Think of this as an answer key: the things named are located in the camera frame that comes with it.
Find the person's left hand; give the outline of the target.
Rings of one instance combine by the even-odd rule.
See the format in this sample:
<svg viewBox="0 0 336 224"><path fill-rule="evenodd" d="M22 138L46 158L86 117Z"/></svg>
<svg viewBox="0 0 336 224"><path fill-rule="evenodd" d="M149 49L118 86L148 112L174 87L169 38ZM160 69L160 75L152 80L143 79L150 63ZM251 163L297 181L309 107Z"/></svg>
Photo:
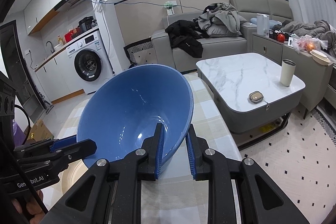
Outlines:
<svg viewBox="0 0 336 224"><path fill-rule="evenodd" d="M18 213L22 215L23 214L22 208L18 200L17 199L12 200L12 204L14 205ZM33 197L30 197L29 200L26 202L26 210L30 215L33 216L30 219L30 224L39 224L40 221L45 216L45 213L43 212L42 208L39 206L39 204Z"/></svg>

